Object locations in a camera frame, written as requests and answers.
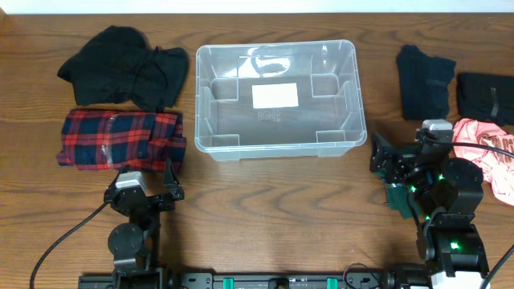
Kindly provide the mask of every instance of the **wooden table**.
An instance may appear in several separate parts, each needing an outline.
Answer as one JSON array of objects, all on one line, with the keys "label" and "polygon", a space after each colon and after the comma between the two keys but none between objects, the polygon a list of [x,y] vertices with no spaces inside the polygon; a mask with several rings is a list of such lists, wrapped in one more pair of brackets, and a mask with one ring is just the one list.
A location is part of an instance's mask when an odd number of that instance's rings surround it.
[{"label": "wooden table", "polygon": [[[7,16],[0,28],[0,287],[27,288],[41,254],[100,205],[116,175],[55,160],[64,117],[75,107],[71,85],[56,72],[109,25],[134,26],[151,46],[190,54],[173,108],[183,113],[189,140],[179,174],[186,199],[162,214],[161,260],[176,270],[343,271],[354,262],[421,262],[413,222],[384,205],[384,187],[368,170],[369,140],[336,158],[219,163],[200,153],[194,55],[201,45],[348,39],[357,48],[368,133],[380,129],[397,141],[412,140],[421,124],[401,117],[395,56],[403,44],[457,61],[456,71],[514,75],[511,14]],[[455,81],[449,89],[454,121]],[[151,179],[157,188],[159,177]],[[493,267],[514,240],[514,208],[483,187],[475,224]],[[107,208],[73,234],[47,258],[37,288],[73,288],[84,273],[110,272],[107,237],[122,222]],[[514,288],[513,269],[510,260],[495,288]]]}]

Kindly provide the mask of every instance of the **clear plastic storage bin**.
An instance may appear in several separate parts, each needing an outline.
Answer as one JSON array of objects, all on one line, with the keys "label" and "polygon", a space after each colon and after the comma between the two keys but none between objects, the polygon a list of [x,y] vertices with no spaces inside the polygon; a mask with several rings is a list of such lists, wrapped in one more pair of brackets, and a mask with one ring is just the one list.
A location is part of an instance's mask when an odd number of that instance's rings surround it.
[{"label": "clear plastic storage bin", "polygon": [[336,157],[366,137],[350,41],[198,49],[194,143],[215,160]]}]

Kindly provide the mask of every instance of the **black cloth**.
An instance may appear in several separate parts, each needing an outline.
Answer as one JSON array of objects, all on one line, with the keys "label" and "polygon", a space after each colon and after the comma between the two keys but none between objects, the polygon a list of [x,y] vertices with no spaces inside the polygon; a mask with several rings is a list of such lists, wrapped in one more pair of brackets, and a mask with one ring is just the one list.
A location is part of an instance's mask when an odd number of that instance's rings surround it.
[{"label": "black cloth", "polygon": [[463,117],[495,124],[514,124],[514,77],[461,73],[457,105]]},{"label": "black cloth", "polygon": [[78,105],[119,104],[132,100],[148,112],[171,108],[186,78],[187,54],[181,48],[147,48],[132,27],[100,32],[59,69],[73,84]]},{"label": "black cloth", "polygon": [[403,118],[445,119],[450,113],[448,84],[455,77],[456,62],[430,57],[414,45],[405,45],[396,58]]}]

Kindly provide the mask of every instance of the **red plaid shirt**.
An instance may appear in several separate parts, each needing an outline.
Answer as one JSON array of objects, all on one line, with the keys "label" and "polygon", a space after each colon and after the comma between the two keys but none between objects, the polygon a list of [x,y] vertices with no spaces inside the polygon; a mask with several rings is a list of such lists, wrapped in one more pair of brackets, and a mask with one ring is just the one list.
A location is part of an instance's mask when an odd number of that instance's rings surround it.
[{"label": "red plaid shirt", "polygon": [[167,156],[175,171],[186,151],[182,117],[174,113],[74,109],[61,132],[59,165],[79,170],[121,169],[161,172]]}]

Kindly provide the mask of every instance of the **pink clothing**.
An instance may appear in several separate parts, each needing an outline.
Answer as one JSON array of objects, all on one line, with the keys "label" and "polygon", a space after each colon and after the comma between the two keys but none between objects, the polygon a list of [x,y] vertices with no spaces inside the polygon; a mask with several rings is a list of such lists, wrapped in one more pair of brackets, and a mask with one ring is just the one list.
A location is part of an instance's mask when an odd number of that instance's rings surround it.
[{"label": "pink clothing", "polygon": [[[514,136],[496,124],[461,119],[453,127],[453,141],[494,146],[512,153]],[[483,179],[491,183],[492,192],[501,201],[514,206],[514,159],[489,150],[454,147],[457,157],[465,158],[483,170]]]}]

